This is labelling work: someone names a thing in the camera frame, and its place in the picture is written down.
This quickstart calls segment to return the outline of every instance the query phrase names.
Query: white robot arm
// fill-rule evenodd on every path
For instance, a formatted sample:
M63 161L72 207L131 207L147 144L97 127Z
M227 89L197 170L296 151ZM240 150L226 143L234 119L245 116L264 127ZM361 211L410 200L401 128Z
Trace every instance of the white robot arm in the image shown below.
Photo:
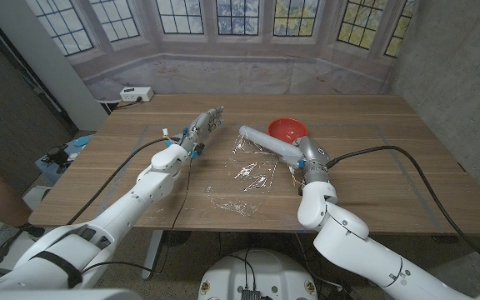
M297 150L291 149L294 146L252 128L242 127L240 133L261 146L269 145L282 156L298 156ZM327 260L371 280L395 299L470 299L372 240L363 220L336 205L338 198L329 181L325 150L310 137L302 137L296 149L302 157L288 165L300 166L305 172L297 219L305 228L319 231L314 246Z
M136 185L92 221L58 227L40 238L18 260L15 268L0 277L0 290L90 288L106 265L82 271L112 259L116 247L134 223L153 203L173 189L180 167L203 150L203 141L222 123L223 107L197 117L181 141L151 159Z

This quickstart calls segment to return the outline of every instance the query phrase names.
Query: power strip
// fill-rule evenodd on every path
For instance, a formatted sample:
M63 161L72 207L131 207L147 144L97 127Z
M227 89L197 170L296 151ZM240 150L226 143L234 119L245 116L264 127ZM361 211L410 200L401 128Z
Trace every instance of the power strip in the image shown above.
M135 102L138 97L142 97L143 102L151 101L153 95L154 92L150 87L125 87L120 92L122 101L125 102Z

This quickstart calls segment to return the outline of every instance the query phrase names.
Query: concrete wall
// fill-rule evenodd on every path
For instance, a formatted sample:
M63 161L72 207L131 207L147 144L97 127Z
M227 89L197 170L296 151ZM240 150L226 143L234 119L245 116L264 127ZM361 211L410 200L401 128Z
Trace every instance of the concrete wall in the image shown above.
M388 81L480 185L480 1L421 1Z

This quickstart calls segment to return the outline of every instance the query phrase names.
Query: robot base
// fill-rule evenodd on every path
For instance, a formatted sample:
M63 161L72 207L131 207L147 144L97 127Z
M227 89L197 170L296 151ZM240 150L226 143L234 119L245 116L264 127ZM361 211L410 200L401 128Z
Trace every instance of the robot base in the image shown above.
M246 250L232 255L244 259ZM244 261L235 257L224 257L205 273L199 285L199 300L219 299L318 299L313 278L305 268L290 257L267 249L251 249L247 262L255 272L256 292L253 292L253 274L247 266L246 287Z

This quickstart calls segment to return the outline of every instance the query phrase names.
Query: wall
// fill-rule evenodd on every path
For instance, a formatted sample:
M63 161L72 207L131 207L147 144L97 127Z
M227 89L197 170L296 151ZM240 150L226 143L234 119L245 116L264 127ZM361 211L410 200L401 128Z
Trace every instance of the wall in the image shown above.
M480 185L480 1L423 1L388 93L402 95Z
M218 34L216 2L201 0L204 34L165 34L157 3L129 0L140 36L109 42L88 0L73 0L94 49L68 57L92 95L126 86L155 93L379 94L394 58L384 55L405 0L389 0L372 47L339 42L346 0L320 0L311 37L273 36L275 1L261 0L259 35Z
M98 130L107 114L25 1L0 1L0 28L77 127L81 130Z

